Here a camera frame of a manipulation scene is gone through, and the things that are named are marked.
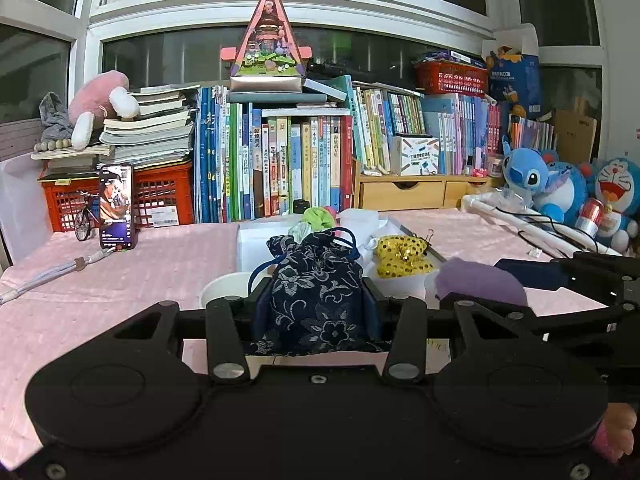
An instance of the doraemon plush toy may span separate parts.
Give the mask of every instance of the doraemon plush toy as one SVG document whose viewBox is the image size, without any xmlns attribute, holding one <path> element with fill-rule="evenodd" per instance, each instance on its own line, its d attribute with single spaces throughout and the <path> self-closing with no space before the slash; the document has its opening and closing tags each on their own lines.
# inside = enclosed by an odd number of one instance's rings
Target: doraemon plush toy
<svg viewBox="0 0 640 480">
<path fill-rule="evenodd" d="M 584 175 L 568 162 L 553 160 L 546 166 L 550 174 L 568 173 L 569 178 L 555 191 L 537 195 L 533 201 L 534 209 L 540 214 L 550 216 L 555 222 L 574 227 L 580 208 L 587 200 L 587 182 Z"/>
<path fill-rule="evenodd" d="M 598 240 L 624 254 L 629 240 L 638 236 L 638 224 L 630 217 L 640 205 L 640 168 L 626 158 L 610 160 L 596 176 L 595 193 L 607 207 Z"/>
<path fill-rule="evenodd" d="M 511 190 L 525 200 L 539 193 L 551 193 L 562 186 L 568 172 L 550 174 L 540 152 L 529 148 L 511 151 L 508 142 L 502 143 L 504 161 L 502 173 Z"/>
</svg>

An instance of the blue drawstring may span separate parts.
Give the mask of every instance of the blue drawstring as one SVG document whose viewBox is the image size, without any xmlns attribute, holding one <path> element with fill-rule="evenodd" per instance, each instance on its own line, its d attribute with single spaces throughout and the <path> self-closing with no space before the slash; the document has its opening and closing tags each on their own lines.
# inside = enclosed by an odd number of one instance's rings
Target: blue drawstring
<svg viewBox="0 0 640 480">
<path fill-rule="evenodd" d="M 356 237 L 350 230 L 348 230 L 345 227 L 332 227 L 331 229 L 327 229 L 326 231 L 322 231 L 322 232 L 334 233 L 336 231 L 344 231 L 351 235 L 351 241 L 345 240 L 344 238 L 336 238 L 335 236 L 334 236 L 334 239 L 340 240 L 341 242 L 346 243 L 351 248 L 351 253 L 347 255 L 348 260 L 351 260 L 351 261 L 357 260 L 360 257 L 360 251 L 356 247 Z M 274 264 L 279 264 L 282 260 L 284 260 L 286 256 L 287 256 L 286 254 L 281 254 L 280 256 L 274 258 L 273 260 L 260 264 L 254 269 L 254 272 L 252 272 L 251 276 L 249 277 L 249 284 L 247 286 L 247 294 L 249 296 L 251 295 L 252 285 L 254 284 L 254 280 L 256 279 L 258 274 L 260 274 L 264 269 L 267 269 L 269 266 L 272 266 Z"/>
</svg>

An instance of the wall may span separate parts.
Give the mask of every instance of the wall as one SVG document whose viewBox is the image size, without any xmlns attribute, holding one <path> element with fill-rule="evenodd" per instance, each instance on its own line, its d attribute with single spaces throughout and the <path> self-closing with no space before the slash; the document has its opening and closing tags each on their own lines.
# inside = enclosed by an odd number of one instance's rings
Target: wall
<svg viewBox="0 0 640 480">
<path fill-rule="evenodd" d="M 640 164 L 640 0 L 598 3 L 609 57 L 609 137 L 601 156 L 628 156 Z"/>
</svg>

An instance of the purple fuzzy object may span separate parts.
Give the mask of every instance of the purple fuzzy object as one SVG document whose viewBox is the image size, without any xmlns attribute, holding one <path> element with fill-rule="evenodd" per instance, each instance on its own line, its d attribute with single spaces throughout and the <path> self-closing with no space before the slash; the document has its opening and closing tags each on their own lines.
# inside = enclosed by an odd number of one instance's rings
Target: purple fuzzy object
<svg viewBox="0 0 640 480">
<path fill-rule="evenodd" d="M 506 270 L 476 262 L 452 258 L 445 262 L 436 276 L 439 299 L 450 292 L 476 298 L 527 306 L 527 294 L 523 286 Z"/>
</svg>

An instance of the red plastic basket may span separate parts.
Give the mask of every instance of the red plastic basket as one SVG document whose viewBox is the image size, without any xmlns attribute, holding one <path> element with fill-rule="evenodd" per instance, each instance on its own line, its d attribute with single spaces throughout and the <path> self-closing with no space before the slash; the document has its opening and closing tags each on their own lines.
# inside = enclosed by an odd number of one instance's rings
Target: red plastic basket
<svg viewBox="0 0 640 480">
<path fill-rule="evenodd" d="M 134 172 L 136 227 L 151 227 L 156 207 L 175 206 L 180 225 L 193 224 L 191 163 Z M 98 178 L 75 178 L 68 185 L 41 182 L 54 231 L 73 231 L 76 213 L 84 207 L 80 191 L 97 194 Z"/>
<path fill-rule="evenodd" d="M 458 92 L 471 96 L 487 93 L 488 72 L 474 66 L 446 61 L 421 61 L 415 64 L 418 88 L 427 94 Z"/>
</svg>

